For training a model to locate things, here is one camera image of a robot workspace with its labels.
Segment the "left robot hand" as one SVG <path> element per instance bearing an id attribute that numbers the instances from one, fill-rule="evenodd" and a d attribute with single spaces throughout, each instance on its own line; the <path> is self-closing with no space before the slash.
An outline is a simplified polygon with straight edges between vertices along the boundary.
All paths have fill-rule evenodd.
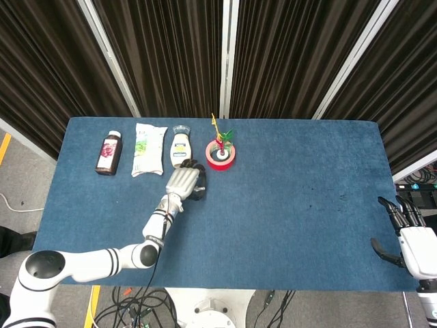
<path id="1" fill-rule="evenodd" d="M 185 200 L 198 201 L 206 194 L 206 169 L 195 159 L 185 159 L 174 169 L 167 185 L 166 192 Z"/>

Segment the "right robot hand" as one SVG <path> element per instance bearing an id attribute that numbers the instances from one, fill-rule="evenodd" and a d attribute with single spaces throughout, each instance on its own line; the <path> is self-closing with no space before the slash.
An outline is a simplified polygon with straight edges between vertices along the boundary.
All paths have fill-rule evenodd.
<path id="1" fill-rule="evenodd" d="M 392 223 L 399 242 L 399 256 L 387 253 L 377 241 L 371 246 L 377 256 L 399 268 L 405 268 L 417 280 L 436 279 L 436 233 L 427 226 L 421 211 L 411 201 L 397 195 L 398 205 L 378 197 Z"/>

